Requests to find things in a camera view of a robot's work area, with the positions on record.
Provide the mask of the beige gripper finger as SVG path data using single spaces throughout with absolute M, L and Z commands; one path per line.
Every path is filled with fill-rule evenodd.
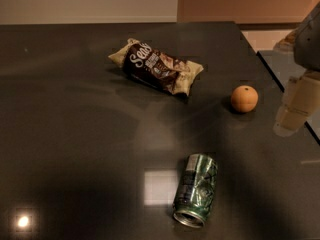
M 305 71 L 300 77 L 290 77 L 275 118 L 274 132 L 281 137 L 291 136 L 319 107 L 320 72 Z

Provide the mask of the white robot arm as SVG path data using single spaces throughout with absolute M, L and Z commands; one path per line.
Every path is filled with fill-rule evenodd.
M 305 72 L 286 85 L 273 127 L 281 137 L 298 131 L 320 107 L 320 2 L 297 28 L 293 57 Z

